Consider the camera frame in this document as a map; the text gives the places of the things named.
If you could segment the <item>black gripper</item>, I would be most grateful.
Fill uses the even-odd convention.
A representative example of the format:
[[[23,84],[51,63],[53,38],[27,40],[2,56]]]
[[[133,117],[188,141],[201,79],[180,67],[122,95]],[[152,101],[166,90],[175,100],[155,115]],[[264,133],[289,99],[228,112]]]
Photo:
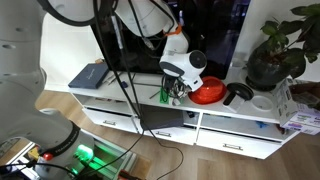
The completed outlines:
[[[162,77],[162,89],[172,98],[183,98],[189,92],[189,88],[181,82],[180,78],[164,75]]]

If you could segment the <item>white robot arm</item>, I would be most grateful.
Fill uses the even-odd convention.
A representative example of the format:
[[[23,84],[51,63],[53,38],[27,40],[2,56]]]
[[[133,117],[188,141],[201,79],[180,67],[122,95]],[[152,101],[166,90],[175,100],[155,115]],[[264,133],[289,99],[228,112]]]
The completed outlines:
[[[206,57],[188,50],[181,25],[163,0],[0,0],[0,138],[22,137],[39,145],[35,171],[43,179],[72,176],[78,147],[94,146],[94,139],[59,111],[35,108],[46,83],[59,76],[57,68],[73,72],[81,63],[44,56],[44,18],[51,15],[66,25],[85,27],[97,24],[108,11],[140,37],[163,32],[163,72],[193,91],[202,85]]]

